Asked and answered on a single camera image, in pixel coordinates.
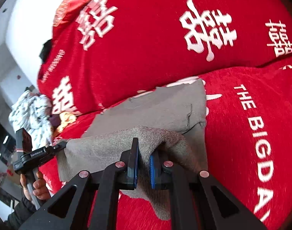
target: white patterned cloth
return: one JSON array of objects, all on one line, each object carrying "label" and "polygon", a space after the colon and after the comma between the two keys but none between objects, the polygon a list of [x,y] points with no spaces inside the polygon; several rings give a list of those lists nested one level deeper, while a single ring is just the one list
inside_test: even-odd
[{"label": "white patterned cloth", "polygon": [[51,110],[52,104],[47,96],[25,91],[13,105],[8,120],[15,132],[24,128],[31,135],[33,150],[36,150],[52,144]]}]

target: metal screw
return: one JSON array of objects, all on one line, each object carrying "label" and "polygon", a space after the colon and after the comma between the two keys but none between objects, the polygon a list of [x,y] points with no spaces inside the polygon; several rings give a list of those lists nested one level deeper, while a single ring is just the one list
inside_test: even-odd
[{"label": "metal screw", "polygon": [[83,171],[81,171],[81,172],[79,173],[79,176],[80,176],[81,178],[85,178],[85,177],[88,176],[88,172],[87,172],[86,170],[83,170]]},{"label": "metal screw", "polygon": [[173,165],[174,165],[174,163],[172,161],[165,161],[164,162],[165,167],[172,167]]},{"label": "metal screw", "polygon": [[116,166],[117,168],[122,168],[123,166],[125,166],[125,163],[122,162],[122,161],[119,161],[119,162],[115,163],[115,166]]},{"label": "metal screw", "polygon": [[200,176],[203,177],[203,178],[207,178],[207,177],[209,177],[209,175],[210,175],[209,172],[206,171],[206,170],[202,170],[202,171],[200,171],[199,174],[200,174]]}]

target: sleeve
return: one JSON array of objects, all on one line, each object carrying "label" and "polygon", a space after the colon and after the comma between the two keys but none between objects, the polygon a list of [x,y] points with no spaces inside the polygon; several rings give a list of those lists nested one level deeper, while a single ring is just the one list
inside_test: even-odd
[{"label": "sleeve", "polygon": [[21,202],[15,207],[13,213],[8,216],[5,221],[6,226],[12,230],[18,228],[34,213],[36,212],[35,206],[26,198],[23,197]]}]

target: red bedding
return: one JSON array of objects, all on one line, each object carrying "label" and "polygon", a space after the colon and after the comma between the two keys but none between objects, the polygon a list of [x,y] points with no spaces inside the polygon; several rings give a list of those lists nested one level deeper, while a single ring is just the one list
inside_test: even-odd
[{"label": "red bedding", "polygon": [[[64,0],[39,72],[54,113],[85,114],[60,137],[81,137],[98,111],[127,97],[200,75],[209,171],[278,229],[292,209],[292,19],[282,3],[93,0],[80,13],[89,1]],[[56,160],[40,169],[57,192]],[[170,229],[170,222],[123,195],[117,229]]]}]

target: yellow cloth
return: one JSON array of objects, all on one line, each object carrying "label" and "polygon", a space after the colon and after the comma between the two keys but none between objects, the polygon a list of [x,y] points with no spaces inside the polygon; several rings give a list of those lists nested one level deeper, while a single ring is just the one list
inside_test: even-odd
[{"label": "yellow cloth", "polygon": [[56,137],[67,127],[67,125],[73,122],[76,122],[76,115],[69,112],[62,112],[60,114],[60,125],[54,131],[53,137]]}]

